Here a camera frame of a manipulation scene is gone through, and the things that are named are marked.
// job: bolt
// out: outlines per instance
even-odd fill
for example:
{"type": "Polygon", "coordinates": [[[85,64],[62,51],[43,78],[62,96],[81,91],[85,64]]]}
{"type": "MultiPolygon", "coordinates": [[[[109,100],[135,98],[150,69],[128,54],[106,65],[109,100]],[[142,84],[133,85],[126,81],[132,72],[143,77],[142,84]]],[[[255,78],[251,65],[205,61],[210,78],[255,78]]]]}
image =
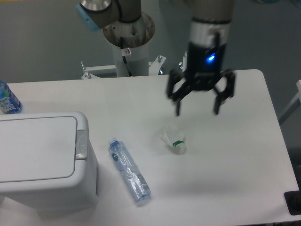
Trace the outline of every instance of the bolt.
{"type": "Polygon", "coordinates": [[[183,63],[182,63],[181,61],[179,62],[178,65],[179,65],[179,68],[180,68],[180,69],[183,69],[183,63]]]}
{"type": "Polygon", "coordinates": [[[161,63],[161,60],[163,59],[163,57],[161,55],[158,56],[158,62],[161,63]]]}
{"type": "Polygon", "coordinates": [[[87,79],[91,79],[92,78],[92,76],[90,75],[90,72],[85,72],[85,77],[87,78],[87,79]]]}
{"type": "Polygon", "coordinates": [[[131,54],[131,50],[127,48],[126,51],[125,51],[125,53],[126,53],[127,55],[129,55],[129,54],[131,54]]]}
{"type": "Polygon", "coordinates": [[[158,75],[161,75],[161,74],[164,74],[164,68],[163,67],[160,68],[158,75]]]}
{"type": "Polygon", "coordinates": [[[81,62],[81,67],[83,68],[83,71],[86,70],[86,67],[84,66],[84,62],[83,61],[81,62]]]}

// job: gray floor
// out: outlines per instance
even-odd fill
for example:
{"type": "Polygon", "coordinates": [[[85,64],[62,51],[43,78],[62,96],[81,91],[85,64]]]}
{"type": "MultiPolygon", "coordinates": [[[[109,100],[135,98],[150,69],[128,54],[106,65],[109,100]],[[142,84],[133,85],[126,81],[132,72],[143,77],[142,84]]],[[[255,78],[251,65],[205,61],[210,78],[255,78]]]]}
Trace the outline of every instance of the gray floor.
{"type": "MultiPolygon", "coordinates": [[[[103,34],[88,31],[80,21],[75,11],[78,2],[0,2],[0,79],[79,79],[81,61],[86,66],[113,64],[103,34]]],[[[168,72],[181,60],[187,47],[191,12],[168,0],[142,0],[142,8],[156,24],[150,59],[158,54],[167,57],[168,72]]],[[[224,68],[263,71],[279,114],[297,92],[296,82],[301,79],[300,40],[301,9],[289,0],[277,4],[237,0],[224,68]]],[[[294,164],[301,164],[300,129],[298,109],[282,126],[294,164]]]]}

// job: black cable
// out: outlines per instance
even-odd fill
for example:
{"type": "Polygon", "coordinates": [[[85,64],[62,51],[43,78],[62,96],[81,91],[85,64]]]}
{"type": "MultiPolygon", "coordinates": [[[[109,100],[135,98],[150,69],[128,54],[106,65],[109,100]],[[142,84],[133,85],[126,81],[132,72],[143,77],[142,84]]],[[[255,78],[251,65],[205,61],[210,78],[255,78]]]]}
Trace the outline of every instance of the black cable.
{"type": "Polygon", "coordinates": [[[119,11],[119,19],[123,17],[123,13],[122,13],[122,8],[121,8],[121,4],[119,2],[119,0],[115,0],[116,6],[118,8],[119,11]]]}
{"type": "MultiPolygon", "coordinates": [[[[120,37],[120,49],[123,49],[123,42],[124,42],[124,38],[120,37]]],[[[124,64],[126,65],[128,76],[132,77],[133,75],[132,75],[132,72],[130,71],[130,69],[128,68],[126,56],[122,56],[122,59],[123,59],[124,64]]]]}

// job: black object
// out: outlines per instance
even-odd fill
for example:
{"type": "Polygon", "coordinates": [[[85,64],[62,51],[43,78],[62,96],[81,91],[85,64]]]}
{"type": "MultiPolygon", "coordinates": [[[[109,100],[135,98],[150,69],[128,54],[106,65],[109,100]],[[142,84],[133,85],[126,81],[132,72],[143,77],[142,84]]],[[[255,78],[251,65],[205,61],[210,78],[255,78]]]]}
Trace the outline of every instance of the black object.
{"type": "MultiPolygon", "coordinates": [[[[124,38],[120,37],[120,49],[123,49],[123,42],[124,42],[124,38]]],[[[132,75],[131,70],[128,68],[126,56],[122,56],[122,60],[123,60],[124,64],[126,65],[128,76],[132,77],[133,75],[132,75]]]]}
{"type": "Polygon", "coordinates": [[[301,215],[301,191],[284,193],[288,211],[291,215],[301,215]]]}
{"type": "Polygon", "coordinates": [[[166,94],[176,103],[176,115],[180,115],[180,101],[191,91],[209,91],[213,89],[217,94],[214,113],[218,114],[220,106],[229,97],[234,96],[235,74],[230,69],[221,72],[222,58],[226,45],[220,46],[220,34],[216,32],[213,48],[199,47],[189,43],[187,55],[187,69],[182,73],[171,70],[167,83],[166,94]],[[221,78],[226,78],[227,84],[223,91],[219,91],[216,84],[221,78]],[[174,86],[182,78],[185,82],[174,92],[174,86]]]}
{"type": "Polygon", "coordinates": [[[112,153],[112,157],[115,161],[118,161],[118,156],[115,153],[112,153]]]}
{"type": "Polygon", "coordinates": [[[121,5],[120,5],[120,2],[119,2],[119,0],[115,0],[115,2],[116,2],[116,6],[117,6],[118,12],[119,12],[119,18],[122,18],[123,14],[122,14],[122,8],[121,8],[121,5]]]}

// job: bottle label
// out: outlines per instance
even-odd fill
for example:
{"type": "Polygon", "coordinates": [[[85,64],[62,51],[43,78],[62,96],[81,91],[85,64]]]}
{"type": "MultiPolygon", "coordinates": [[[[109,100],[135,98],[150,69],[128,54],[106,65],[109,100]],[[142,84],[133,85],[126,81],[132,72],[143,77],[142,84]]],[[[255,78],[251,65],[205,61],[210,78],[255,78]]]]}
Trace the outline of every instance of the bottle label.
{"type": "Polygon", "coordinates": [[[0,99],[0,108],[5,114],[15,113],[19,110],[20,101],[10,92],[5,92],[5,97],[0,99]]]}

